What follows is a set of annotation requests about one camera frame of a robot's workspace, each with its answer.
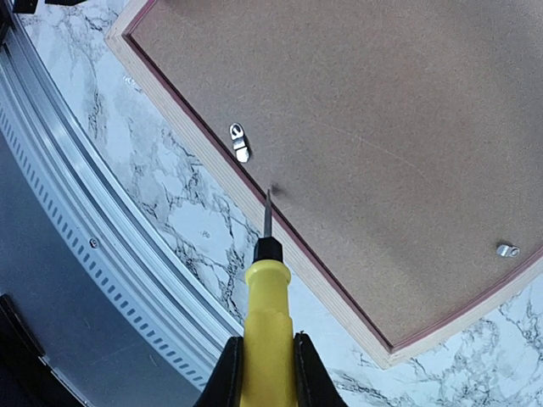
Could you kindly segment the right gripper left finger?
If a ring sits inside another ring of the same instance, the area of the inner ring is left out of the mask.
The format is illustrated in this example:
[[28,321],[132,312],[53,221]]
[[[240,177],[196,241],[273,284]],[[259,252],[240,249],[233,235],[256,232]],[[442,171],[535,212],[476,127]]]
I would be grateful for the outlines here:
[[239,407],[243,382],[244,338],[230,337],[194,407]]

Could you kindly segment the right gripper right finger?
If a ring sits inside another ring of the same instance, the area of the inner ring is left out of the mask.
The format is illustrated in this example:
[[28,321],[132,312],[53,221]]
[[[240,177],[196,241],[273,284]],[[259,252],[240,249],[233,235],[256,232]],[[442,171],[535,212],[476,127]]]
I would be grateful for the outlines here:
[[339,393],[308,334],[294,336],[294,375],[298,406],[339,406]]

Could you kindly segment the yellow handled screwdriver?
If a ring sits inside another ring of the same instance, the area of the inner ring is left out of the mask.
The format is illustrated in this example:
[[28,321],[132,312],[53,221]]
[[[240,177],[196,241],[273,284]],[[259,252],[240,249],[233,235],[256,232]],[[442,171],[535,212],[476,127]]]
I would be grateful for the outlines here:
[[272,200],[266,194],[263,237],[245,274],[249,288],[244,322],[242,406],[296,406],[294,333],[289,314],[291,272],[283,246],[272,236]]

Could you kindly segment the pink wooden picture frame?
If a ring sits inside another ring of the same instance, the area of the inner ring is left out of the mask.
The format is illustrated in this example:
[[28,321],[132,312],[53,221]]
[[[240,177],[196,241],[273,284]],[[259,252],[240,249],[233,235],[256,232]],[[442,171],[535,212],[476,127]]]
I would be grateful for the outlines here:
[[541,2],[131,1],[105,41],[380,367],[541,274]]

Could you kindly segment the aluminium front rail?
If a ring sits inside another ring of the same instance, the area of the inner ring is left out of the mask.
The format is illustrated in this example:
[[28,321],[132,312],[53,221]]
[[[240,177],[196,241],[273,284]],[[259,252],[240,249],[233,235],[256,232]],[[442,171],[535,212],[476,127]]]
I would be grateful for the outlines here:
[[236,322],[116,180],[17,17],[1,46],[1,138],[93,286],[203,392],[227,340],[239,337]]

